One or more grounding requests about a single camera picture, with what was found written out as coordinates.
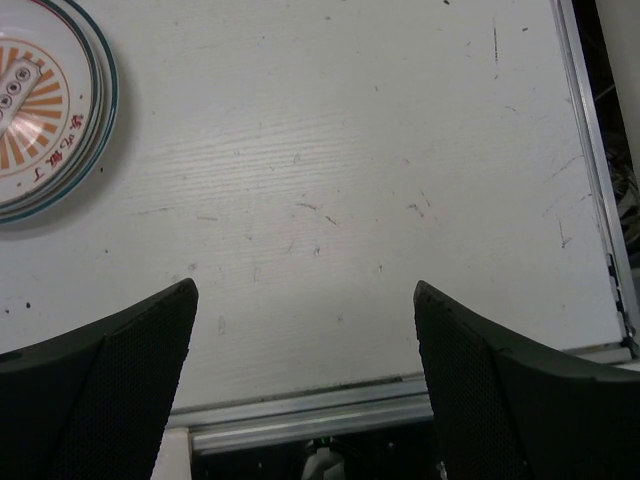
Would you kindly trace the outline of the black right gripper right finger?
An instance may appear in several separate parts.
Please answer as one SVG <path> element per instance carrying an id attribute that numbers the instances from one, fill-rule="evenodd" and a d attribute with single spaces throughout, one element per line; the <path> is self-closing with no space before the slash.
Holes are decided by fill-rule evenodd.
<path id="1" fill-rule="evenodd" d="M 448 478 L 638 478 L 638 372 L 547 347 L 425 281 L 413 301 Z"/>

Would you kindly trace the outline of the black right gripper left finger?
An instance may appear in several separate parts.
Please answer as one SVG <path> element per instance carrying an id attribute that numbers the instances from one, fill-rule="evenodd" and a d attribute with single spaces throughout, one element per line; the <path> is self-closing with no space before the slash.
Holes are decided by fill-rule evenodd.
<path id="1" fill-rule="evenodd" d="M 186 360 L 193 279 L 1 356 L 4 479 L 148 479 Z"/>

